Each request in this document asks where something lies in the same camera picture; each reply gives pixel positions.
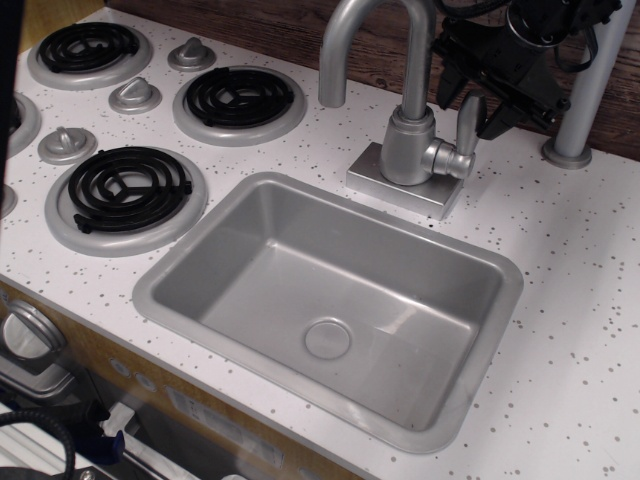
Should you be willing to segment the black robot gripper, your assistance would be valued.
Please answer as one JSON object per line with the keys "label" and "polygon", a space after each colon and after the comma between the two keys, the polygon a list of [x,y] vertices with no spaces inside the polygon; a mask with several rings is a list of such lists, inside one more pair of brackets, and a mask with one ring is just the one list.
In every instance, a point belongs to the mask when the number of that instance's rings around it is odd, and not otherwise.
{"label": "black robot gripper", "polygon": [[545,49],[519,38],[511,25],[490,27],[450,17],[432,51],[441,58],[436,101],[449,108],[468,82],[493,93],[500,104],[478,137],[495,140],[521,122],[548,128],[570,106],[544,58]]}

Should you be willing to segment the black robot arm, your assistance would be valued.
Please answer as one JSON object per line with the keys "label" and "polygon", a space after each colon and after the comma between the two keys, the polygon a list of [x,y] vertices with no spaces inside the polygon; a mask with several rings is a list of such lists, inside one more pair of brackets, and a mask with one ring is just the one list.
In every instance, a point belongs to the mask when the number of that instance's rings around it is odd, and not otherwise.
{"label": "black robot arm", "polygon": [[478,136],[493,140],[520,123],[548,129],[569,110],[569,97],[547,68],[554,52],[567,73],[588,69],[598,54],[594,26],[610,21],[619,1],[484,1],[453,7],[442,1],[443,31],[433,51],[442,58],[436,102],[448,108],[473,81],[500,99]]}

